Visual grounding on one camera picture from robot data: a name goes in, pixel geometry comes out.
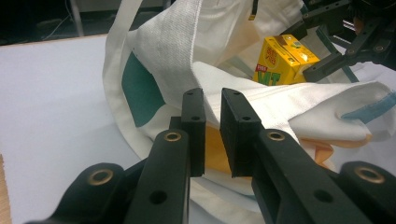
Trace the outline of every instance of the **yellow juice box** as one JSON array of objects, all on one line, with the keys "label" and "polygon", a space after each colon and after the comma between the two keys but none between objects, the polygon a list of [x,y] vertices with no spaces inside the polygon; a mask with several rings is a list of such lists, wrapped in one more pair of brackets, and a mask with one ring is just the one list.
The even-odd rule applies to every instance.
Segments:
[{"label": "yellow juice box", "polygon": [[319,58],[292,35],[268,36],[253,80],[267,86],[305,82],[303,71]]}]

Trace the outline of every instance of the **blue stripe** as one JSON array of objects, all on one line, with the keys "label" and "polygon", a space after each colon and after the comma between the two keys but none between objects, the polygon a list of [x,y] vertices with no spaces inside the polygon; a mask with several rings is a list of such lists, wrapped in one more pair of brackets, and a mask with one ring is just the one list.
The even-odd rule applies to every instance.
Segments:
[{"label": "blue stripe", "polygon": [[396,105],[396,92],[392,92],[384,97],[382,100],[366,105],[353,112],[347,113],[341,119],[359,119],[363,123],[368,123],[373,119],[385,114]]}]

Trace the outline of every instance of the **cable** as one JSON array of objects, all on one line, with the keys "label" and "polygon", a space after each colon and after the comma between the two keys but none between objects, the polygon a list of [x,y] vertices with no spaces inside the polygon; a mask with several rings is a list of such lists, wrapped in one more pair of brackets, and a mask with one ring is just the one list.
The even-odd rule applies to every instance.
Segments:
[{"label": "cable", "polygon": [[49,35],[47,35],[47,37],[43,38],[42,41],[47,40],[48,38],[50,38],[56,30],[58,30],[58,28],[62,25],[62,23],[64,23],[64,21],[67,20],[67,18],[70,17],[70,14],[66,16],[66,18],[64,18],[61,22],[59,22],[59,24],[55,27],[55,29],[52,31],[52,33],[50,33]]},{"label": "cable", "polygon": [[67,10],[67,13],[69,14],[69,17],[74,22],[74,18],[72,17],[72,13],[70,12],[69,6],[67,5],[67,0],[64,0],[64,6],[66,7],[66,10]]}]

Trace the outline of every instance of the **screw hole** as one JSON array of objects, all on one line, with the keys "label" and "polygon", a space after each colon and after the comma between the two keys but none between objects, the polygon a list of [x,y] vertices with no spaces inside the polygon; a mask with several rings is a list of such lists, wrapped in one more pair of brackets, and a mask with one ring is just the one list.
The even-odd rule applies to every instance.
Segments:
[{"label": "screw hole", "polygon": [[113,171],[108,169],[97,170],[88,177],[88,183],[92,186],[104,185],[113,178]]},{"label": "screw hole", "polygon": [[315,190],[314,196],[323,203],[332,203],[332,195],[323,189]]},{"label": "screw hole", "polygon": [[149,195],[149,201],[154,204],[164,203],[166,198],[166,193],[161,190],[156,190]]},{"label": "screw hole", "polygon": [[383,50],[384,49],[384,47],[382,47],[382,46],[376,46],[375,47],[375,50],[377,50],[377,51],[381,51],[381,50]]},{"label": "screw hole", "polygon": [[282,133],[268,133],[267,136],[274,141],[285,140],[285,135],[283,135]]},{"label": "screw hole", "polygon": [[378,171],[369,167],[358,166],[355,168],[355,174],[361,179],[374,184],[382,184],[385,182],[384,176],[382,176]]},{"label": "screw hole", "polygon": [[168,142],[176,142],[180,140],[181,134],[180,133],[167,133],[164,139]]}]

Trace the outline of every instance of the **yellow object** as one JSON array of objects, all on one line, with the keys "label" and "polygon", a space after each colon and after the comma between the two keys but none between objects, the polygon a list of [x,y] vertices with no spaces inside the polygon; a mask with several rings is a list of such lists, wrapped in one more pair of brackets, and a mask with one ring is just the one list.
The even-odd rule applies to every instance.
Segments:
[{"label": "yellow object", "polygon": [[267,86],[305,82],[303,71],[317,62],[319,58],[294,36],[269,36],[264,39],[253,80]]},{"label": "yellow object", "polygon": [[[231,174],[230,165],[227,159],[227,153],[224,145],[222,144],[221,134],[219,130],[206,126],[206,140],[205,140],[205,167],[214,169],[225,174]],[[333,153],[331,144],[339,147],[359,147],[369,142],[371,136],[367,136],[366,139],[351,142],[351,141],[325,141],[316,139],[300,139],[300,142],[306,142],[315,146],[315,158],[316,164],[328,168],[324,162],[330,158]]]}]

